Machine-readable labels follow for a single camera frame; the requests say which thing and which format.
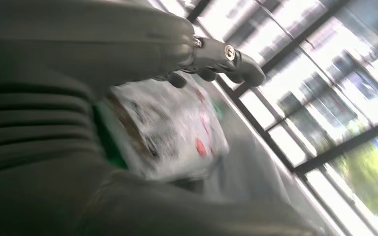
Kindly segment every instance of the glass window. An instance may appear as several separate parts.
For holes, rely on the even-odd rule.
[[[342,191],[352,192],[350,198],[378,229],[378,137],[344,153],[327,167],[332,168],[329,174],[336,184]]]
[[[306,154],[297,145],[281,125],[276,126],[269,132],[273,140],[278,144],[285,156],[293,166],[297,166],[306,160]]]
[[[334,2],[334,0],[284,0],[273,15],[274,19],[295,38],[327,11],[326,6]],[[245,41],[240,50],[253,55],[257,63],[263,65],[291,39],[270,18],[255,24],[257,30]]]
[[[257,8],[255,0],[213,0],[198,19],[215,39],[222,40]]]
[[[269,110],[263,105],[263,103],[252,91],[249,90],[244,93],[240,97],[240,100],[251,112],[254,118],[260,123],[260,125],[263,126],[264,129],[266,129],[276,121],[275,117],[269,112]]]

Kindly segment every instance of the green foliage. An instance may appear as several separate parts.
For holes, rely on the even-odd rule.
[[[378,151],[375,144],[367,142],[348,151],[333,167],[360,200],[378,215]]]

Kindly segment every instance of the white plastic bag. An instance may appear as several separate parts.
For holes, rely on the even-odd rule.
[[[171,181],[205,175],[219,156],[228,153],[208,94],[190,75],[181,75],[188,81],[184,88],[156,80],[113,88],[132,120],[123,125],[129,133],[129,127],[135,125],[139,135],[121,140],[124,159],[130,171],[146,179]]]

